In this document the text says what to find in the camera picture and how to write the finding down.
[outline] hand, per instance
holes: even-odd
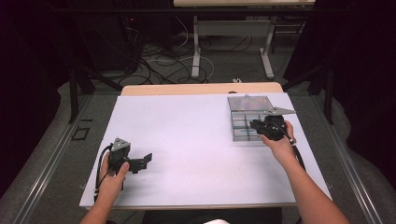
[[[285,120],[285,123],[288,129],[289,137],[293,139],[294,142],[296,142],[293,135],[293,126],[287,120]],[[285,164],[288,164],[288,162],[297,161],[293,148],[291,147],[290,141],[286,136],[283,136],[283,138],[278,141],[270,140],[263,134],[260,135],[260,138],[262,139],[265,145],[271,148],[275,159],[283,167]]]
[[[129,163],[125,162],[117,175],[108,173],[108,158],[110,153],[105,155],[102,162],[102,167],[100,171],[100,179],[103,181],[99,187],[99,194],[97,202],[113,206],[113,203],[119,197],[122,182],[125,179],[126,174],[129,170]]]

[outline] person's right hand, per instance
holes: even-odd
[[[287,120],[285,120],[285,123],[288,129],[289,137],[293,139],[294,142],[296,142],[293,135],[293,126]],[[260,135],[260,138],[262,139],[265,145],[271,148],[275,159],[283,167],[285,164],[288,164],[288,162],[297,161],[293,148],[291,147],[290,141],[286,136],[283,136],[283,138],[278,141],[270,140],[263,134]]]

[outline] white tabletop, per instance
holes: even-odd
[[[286,93],[266,95],[293,109]],[[230,208],[295,205],[289,180],[262,142],[233,142],[230,94],[120,96],[98,156],[116,137],[131,142],[129,157],[152,153],[147,170],[127,175],[115,208]],[[329,196],[296,115],[294,126],[306,170]],[[80,206],[93,205],[96,164]]]
[[[175,7],[249,7],[314,4],[315,0],[174,0]]]

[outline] clear plastic organizer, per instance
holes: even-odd
[[[261,141],[256,130],[250,127],[254,119],[264,120],[264,111],[273,110],[267,96],[230,96],[231,125],[234,141]]]

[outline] desk leg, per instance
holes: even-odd
[[[275,25],[276,25],[276,17],[272,17],[270,22],[270,27],[268,28],[268,35],[265,40],[265,47],[264,49],[260,49],[260,55],[262,56],[262,64],[264,65],[265,75],[270,80],[275,78],[270,60],[268,58],[268,51],[271,48],[271,40],[274,35]]]
[[[198,78],[199,76],[199,61],[201,59],[201,50],[198,43],[198,18],[194,16],[194,56],[192,60],[191,77]]]

